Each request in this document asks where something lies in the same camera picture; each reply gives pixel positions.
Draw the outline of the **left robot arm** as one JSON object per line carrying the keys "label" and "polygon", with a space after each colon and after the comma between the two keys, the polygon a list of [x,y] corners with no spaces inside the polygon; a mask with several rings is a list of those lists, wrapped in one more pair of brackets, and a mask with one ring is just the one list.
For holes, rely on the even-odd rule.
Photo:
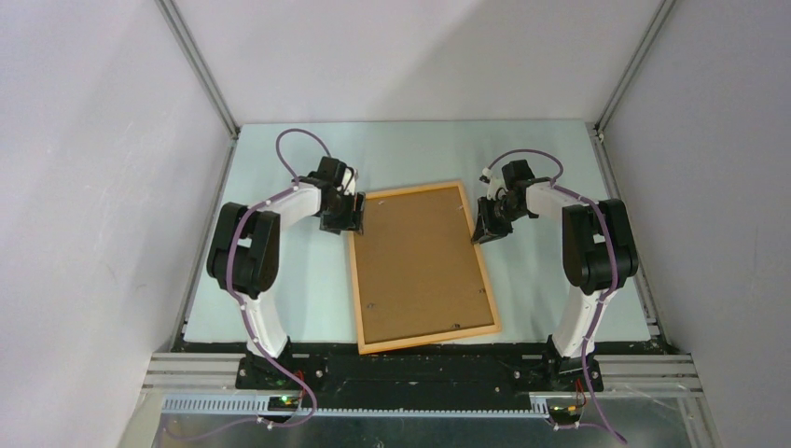
{"label": "left robot arm", "polygon": [[250,206],[225,203],[220,208],[206,272],[237,302],[247,349],[263,357],[258,375],[272,388],[290,385],[295,376],[294,362],[281,355],[289,337],[271,297],[282,233],[309,217],[319,219],[321,231],[361,233],[366,194],[356,190],[357,179],[356,169],[324,156],[316,170],[274,196]]}

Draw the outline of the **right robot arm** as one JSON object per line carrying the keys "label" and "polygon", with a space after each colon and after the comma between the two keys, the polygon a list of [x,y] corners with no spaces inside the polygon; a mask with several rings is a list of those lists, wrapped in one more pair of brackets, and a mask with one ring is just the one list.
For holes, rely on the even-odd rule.
{"label": "right robot arm", "polygon": [[565,390],[581,372],[590,371],[604,311],[639,267],[625,203],[596,202],[549,177],[537,177],[525,160],[508,163],[499,176],[486,167],[479,179],[487,192],[478,199],[473,244],[508,236],[523,217],[551,218],[561,225],[569,295],[560,324],[548,337],[542,375],[551,388]]}

